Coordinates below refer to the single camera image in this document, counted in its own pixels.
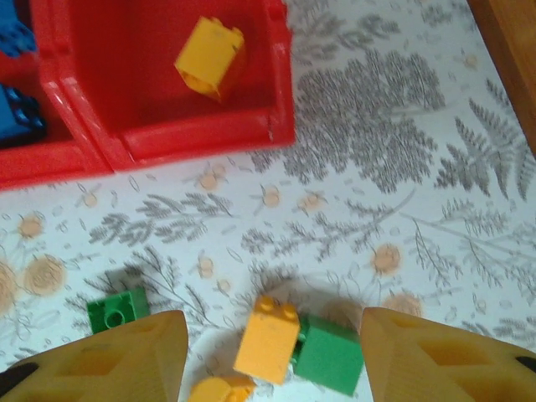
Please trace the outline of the red plastic bin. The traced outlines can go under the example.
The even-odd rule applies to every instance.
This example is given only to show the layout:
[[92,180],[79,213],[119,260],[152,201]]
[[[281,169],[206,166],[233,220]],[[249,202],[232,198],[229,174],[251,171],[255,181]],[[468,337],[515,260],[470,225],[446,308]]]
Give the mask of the red plastic bin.
[[[291,32],[282,0],[29,0],[41,83],[74,138],[111,169],[294,142]],[[223,102],[174,63],[202,17],[245,36]]]
[[60,40],[67,27],[66,2],[16,0],[16,5],[33,30],[37,50],[17,58],[0,51],[0,83],[38,101],[47,132],[38,142],[0,149],[0,189],[111,173],[66,91],[67,75],[60,68],[70,56],[70,47]]

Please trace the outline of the yellow lego brick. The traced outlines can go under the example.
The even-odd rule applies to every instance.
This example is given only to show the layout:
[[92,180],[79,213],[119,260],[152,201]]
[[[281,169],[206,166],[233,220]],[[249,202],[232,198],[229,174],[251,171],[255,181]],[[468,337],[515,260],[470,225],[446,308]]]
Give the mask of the yellow lego brick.
[[219,103],[229,95],[246,65],[243,33],[217,18],[199,18],[175,60],[184,84]]
[[188,402],[245,402],[255,388],[247,376],[208,377],[194,385]]
[[292,304],[260,296],[245,327],[234,370],[283,384],[299,332],[298,313]]

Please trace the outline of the brown wooden board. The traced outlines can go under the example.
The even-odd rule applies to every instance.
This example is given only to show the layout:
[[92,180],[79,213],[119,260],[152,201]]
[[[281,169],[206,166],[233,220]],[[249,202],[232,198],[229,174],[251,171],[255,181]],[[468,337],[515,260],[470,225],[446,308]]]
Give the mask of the brown wooden board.
[[536,0],[467,0],[536,156]]

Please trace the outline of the floral tablecloth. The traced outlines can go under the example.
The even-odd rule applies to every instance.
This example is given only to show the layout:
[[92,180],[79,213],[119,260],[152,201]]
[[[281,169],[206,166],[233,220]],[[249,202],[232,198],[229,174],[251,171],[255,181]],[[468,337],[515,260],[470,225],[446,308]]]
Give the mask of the floral tablecloth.
[[536,352],[536,159],[468,0],[286,1],[293,146],[0,194],[0,372],[135,286],[187,318],[181,402],[264,293]]

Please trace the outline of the square green lego brick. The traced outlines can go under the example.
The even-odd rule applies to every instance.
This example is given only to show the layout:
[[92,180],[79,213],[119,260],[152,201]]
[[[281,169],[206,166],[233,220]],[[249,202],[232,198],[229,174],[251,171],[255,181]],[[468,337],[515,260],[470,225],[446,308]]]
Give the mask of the square green lego brick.
[[310,314],[299,316],[299,322],[291,356],[293,373],[352,396],[364,366],[358,332]]

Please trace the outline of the long green lego brick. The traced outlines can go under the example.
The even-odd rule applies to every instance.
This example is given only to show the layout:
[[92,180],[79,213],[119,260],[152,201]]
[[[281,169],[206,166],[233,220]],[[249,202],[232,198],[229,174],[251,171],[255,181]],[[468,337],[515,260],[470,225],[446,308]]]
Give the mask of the long green lego brick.
[[93,334],[150,314],[146,292],[141,287],[88,302],[86,308]]

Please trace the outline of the blue lego brick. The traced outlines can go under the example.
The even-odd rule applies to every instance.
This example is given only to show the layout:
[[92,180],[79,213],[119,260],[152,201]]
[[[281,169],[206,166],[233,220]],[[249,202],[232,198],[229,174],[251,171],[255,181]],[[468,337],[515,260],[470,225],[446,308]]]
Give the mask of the blue lego brick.
[[34,32],[20,18],[16,0],[0,0],[0,51],[17,58],[36,50]]
[[46,132],[47,123],[38,101],[0,83],[0,149],[38,142]]

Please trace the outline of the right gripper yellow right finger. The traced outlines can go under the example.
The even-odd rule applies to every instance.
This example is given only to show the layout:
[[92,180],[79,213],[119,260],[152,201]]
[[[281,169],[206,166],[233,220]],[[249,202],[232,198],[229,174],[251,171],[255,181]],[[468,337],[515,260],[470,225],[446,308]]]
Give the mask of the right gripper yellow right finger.
[[536,353],[387,308],[360,329],[374,402],[536,402]]

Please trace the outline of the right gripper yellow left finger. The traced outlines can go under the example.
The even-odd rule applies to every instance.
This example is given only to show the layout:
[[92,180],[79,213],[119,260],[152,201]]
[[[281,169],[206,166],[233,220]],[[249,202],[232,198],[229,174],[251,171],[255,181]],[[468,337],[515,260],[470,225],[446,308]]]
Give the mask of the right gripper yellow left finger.
[[0,402],[178,402],[183,312],[160,312],[23,359],[0,373]]

